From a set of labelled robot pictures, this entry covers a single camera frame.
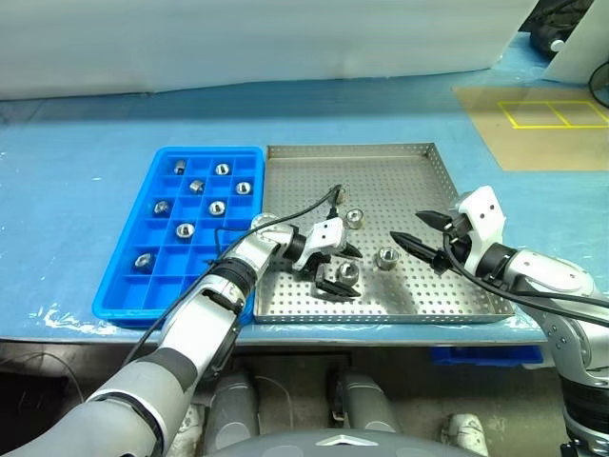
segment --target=brown cardboard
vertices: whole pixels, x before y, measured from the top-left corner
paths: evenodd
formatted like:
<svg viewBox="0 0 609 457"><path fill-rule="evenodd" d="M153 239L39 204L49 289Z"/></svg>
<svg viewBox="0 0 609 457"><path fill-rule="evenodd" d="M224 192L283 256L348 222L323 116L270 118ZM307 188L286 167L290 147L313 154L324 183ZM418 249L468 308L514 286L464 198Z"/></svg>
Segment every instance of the brown cardboard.
<svg viewBox="0 0 609 457"><path fill-rule="evenodd" d="M453 91L503 169L609 169L609 109L586 89Z"/></svg>

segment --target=white object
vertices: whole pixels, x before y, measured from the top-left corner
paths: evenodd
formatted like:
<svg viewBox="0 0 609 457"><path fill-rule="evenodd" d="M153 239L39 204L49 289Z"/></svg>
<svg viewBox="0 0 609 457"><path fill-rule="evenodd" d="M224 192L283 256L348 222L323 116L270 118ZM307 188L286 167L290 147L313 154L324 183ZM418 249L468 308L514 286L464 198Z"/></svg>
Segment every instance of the white object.
<svg viewBox="0 0 609 457"><path fill-rule="evenodd" d="M453 414L442 428L441 441L447 445L488 457L484 430L475 414Z"/></svg>
<svg viewBox="0 0 609 457"><path fill-rule="evenodd" d="M303 252L292 266L296 271L303 269L306 261L314 253L334 254L340 252L346 246L346 230L344 229L343 219L340 217L318 222L305 236L306 242Z"/></svg>
<svg viewBox="0 0 609 457"><path fill-rule="evenodd" d="M505 216L490 186L482 186L466 195L458 203L457 211L465 214L472 226L467 232L472 248L465 261L465 269L474 272L490 246L503 241Z"/></svg>
<svg viewBox="0 0 609 457"><path fill-rule="evenodd" d="M536 0L5 0L0 99L492 66Z"/></svg>
<svg viewBox="0 0 609 457"><path fill-rule="evenodd" d="M609 1L594 2L564 47L552 59L544 79L586 84L592 72L609 59Z"/></svg>
<svg viewBox="0 0 609 457"><path fill-rule="evenodd" d="M564 41L562 40L554 40L550 43L550 50L553 52L560 52L564 49Z"/></svg>

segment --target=blue table surface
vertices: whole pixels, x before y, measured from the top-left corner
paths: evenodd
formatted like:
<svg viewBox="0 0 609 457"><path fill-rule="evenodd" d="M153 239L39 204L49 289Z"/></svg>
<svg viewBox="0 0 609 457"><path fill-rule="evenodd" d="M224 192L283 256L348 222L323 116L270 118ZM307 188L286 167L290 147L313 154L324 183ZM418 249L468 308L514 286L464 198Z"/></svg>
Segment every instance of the blue table surface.
<svg viewBox="0 0 609 457"><path fill-rule="evenodd" d="M609 289L609 173L508 172L451 92L562 87L517 35L491 70L258 83L161 94L0 102L0 338L131 342L90 310L154 152L163 146L434 142L459 191L490 184L506 244L573 260ZM543 340L521 311L494 324L252 325L241 344L517 344Z"/></svg>

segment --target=floor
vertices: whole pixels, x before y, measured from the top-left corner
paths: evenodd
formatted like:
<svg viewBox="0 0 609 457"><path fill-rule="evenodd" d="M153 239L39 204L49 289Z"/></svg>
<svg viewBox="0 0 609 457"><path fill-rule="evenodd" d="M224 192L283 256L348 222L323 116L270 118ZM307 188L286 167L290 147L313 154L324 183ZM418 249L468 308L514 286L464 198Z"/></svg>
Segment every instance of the floor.
<svg viewBox="0 0 609 457"><path fill-rule="evenodd" d="M39 350L39 346L3 343L0 357L6 360L15 354ZM69 362L85 396L118 368L127 350L128 347L44 347L44 351ZM493 457L519 454L554 457L559 444L566 440L559 381L551 368L440 367L429 362L426 348L351 348L323 352L305 348L296 352L282 348L261 348L256 352L240 349L232 359L232 366L247 368L253 374L281 383L292 397L295 428L328 427L326 374L332 369L354 367L372 376L385 391L405 433L436 440L447 414L473 412L481 418ZM50 358L30 362L26 367L18 363L4 364L3 369L7 367L37 374L65 374L64 368ZM0 375L0 387L4 388L8 379L8 374ZM286 430L284 393L267 381L257 383L261 431ZM50 388L56 392L59 387L53 384ZM209 393L209 389L204 388L196 398L205 403ZM52 400L56 394L48 393L47 397ZM30 424L32 430L48 427L77 402L78 396L68 383L63 402L47 409L39 408L37 412L36 402L30 402L27 414L21 416L20 427L24 424ZM10 402L3 402L0 408L4 409L0 410L0 417L8 414L13 420L15 411L19 410Z"/></svg>

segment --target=black cable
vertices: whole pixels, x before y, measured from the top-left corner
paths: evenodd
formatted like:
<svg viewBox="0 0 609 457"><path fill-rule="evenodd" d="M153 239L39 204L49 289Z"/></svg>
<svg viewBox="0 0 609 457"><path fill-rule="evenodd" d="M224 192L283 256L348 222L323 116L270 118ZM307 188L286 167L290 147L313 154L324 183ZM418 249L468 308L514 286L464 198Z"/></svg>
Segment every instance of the black cable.
<svg viewBox="0 0 609 457"><path fill-rule="evenodd" d="M517 295L521 297L538 297L548 298L550 300L566 300L567 302L578 302L585 303L586 305L593 305L595 307L609 309L609 302L600 298L583 297L581 295L569 295L567 293L555 293L555 292L543 292L543 291L515 291Z"/></svg>
<svg viewBox="0 0 609 457"><path fill-rule="evenodd" d="M597 92L594 90L594 88L592 87L592 83L594 81L595 76L597 75L597 72L600 71L600 69L602 69L604 66L608 66L609 67L609 61L605 62L604 64L600 64L590 75L590 79L588 79L588 90L590 90L590 94L592 95L592 97L597 101L597 103L599 105L602 105L606 108L609 108L609 104L607 104L607 102L605 102L604 100L601 100L598 96L597 96ZM609 93L609 81L605 82L605 87L607 88L607 92Z"/></svg>
<svg viewBox="0 0 609 457"><path fill-rule="evenodd" d="M340 190L337 190L337 192L334 194L334 200L332 200L332 209L336 209L338 206L340 194Z"/></svg>
<svg viewBox="0 0 609 457"><path fill-rule="evenodd" d="M444 251L446 252L446 257L448 258L448 260L450 261L452 266L455 268L455 270L458 271L462 276L464 276L465 278L470 280L472 283L474 283L476 286L483 288L484 290L487 290L491 293L499 295L501 298L504 298L511 302L520 303L521 305L525 305L526 307L534 308L539 311L547 312L550 314L558 314L559 316L562 316L562 317L567 317L570 319L576 319L579 321L589 322L590 324L596 324L598 326L609 328L609 322L603 321L602 319L598 319L594 316L589 316L582 312L573 311L573 310L548 307L544 304L537 303L532 300L528 300L528 299L524 298L523 296L519 296L516 293L512 293L507 290L502 290L500 288L491 286L490 284L484 282L482 279L474 276L472 273L467 271L463 267L462 263L459 262L459 260L457 260L457 258L455 257L455 254L453 253L452 248L450 246L450 236L448 236L447 234L445 234L443 237L442 245L443 245ZM543 294L543 292L540 292L536 296L538 298L548 298L548 297L542 297L542 294ZM568 297L569 297L568 300L572 300L572 301L574 300L574 298L576 298L575 296L572 297L571 295L569 295Z"/></svg>
<svg viewBox="0 0 609 457"><path fill-rule="evenodd" d="M220 249L221 249L220 236L219 236L220 230L226 230L226 231L244 231L245 228L216 227L213 230L213 241L214 241L214 244L216 245L216 255L220 255L222 253L220 251Z"/></svg>
<svg viewBox="0 0 609 457"><path fill-rule="evenodd" d="M228 248L226 248L225 251L220 256L220 260L224 259L227 252L230 252L235 246L237 246L239 243L241 243L244 240L244 238L246 238L247 236L251 235L252 233L254 233L254 232L258 231L258 230L261 230L261 229L266 229L267 227L271 227L271 226L274 226L276 224L282 224L283 222L291 221L292 219L296 219L297 217L301 217L301 216L307 214L308 212L311 212L313 209L319 207L322 203L324 203L333 194L338 193L338 191L340 189L341 189L341 185L334 186L326 195L324 195L324 197L319 199L317 202L315 202L310 207L308 207L306 209L303 209L301 211L295 212L294 214L290 214L289 216L280 217L279 219L275 219L275 220L266 222L266 223L262 224L261 226L258 226L257 228L251 228L246 233L244 233L239 238L237 238L235 241L233 241L230 245L228 245Z"/></svg>
<svg viewBox="0 0 609 457"><path fill-rule="evenodd" d="M219 255L218 260L224 259L227 252L230 252L235 246L237 246L239 243L241 243L247 236L251 235L252 233L255 233L256 231L261 230L261 229L266 229L267 227L270 227L270 226L274 226L275 224L281 224L283 222L287 222L292 219L296 219L297 217L301 217L301 216L307 214L308 212L312 211L313 209L322 205L332 195L335 195L335 194L338 195L338 192L340 189L341 189L341 185L334 186L326 195L324 195L324 197L319 199L317 202L315 202L310 207L303 209L301 211L295 212L294 214L290 214L289 216L280 217L279 219L275 219L273 221L267 222L256 228L249 229L243 235L241 235L239 238L237 238L235 241L233 241L228 246L228 248L226 248L225 251ZM214 238L216 239L216 243L218 243L217 229L214 230ZM201 278L202 276L205 276L208 271L209 271L209 268L206 270L205 273L203 273L201 276L199 276L199 278ZM121 367L124 367L126 364L128 364L133 359L135 354L142 348L142 346L144 345L146 340L150 337L152 332L157 327L159 327L159 325L161 325L161 323L169 316L169 314L174 309L176 309L176 307L182 302L182 300L193 291L197 282L198 281L196 281L196 280L193 281L192 284L182 293L182 295L180 295L178 298L176 298L175 301L165 311L163 311L163 313L158 317L158 319L152 323L152 325L144 332L144 334L140 337L140 339L137 341L137 343L135 345L133 345L133 348L131 348L131 350L129 351L129 354L127 354L127 357L125 357L125 360L123 361L123 364L121 365Z"/></svg>

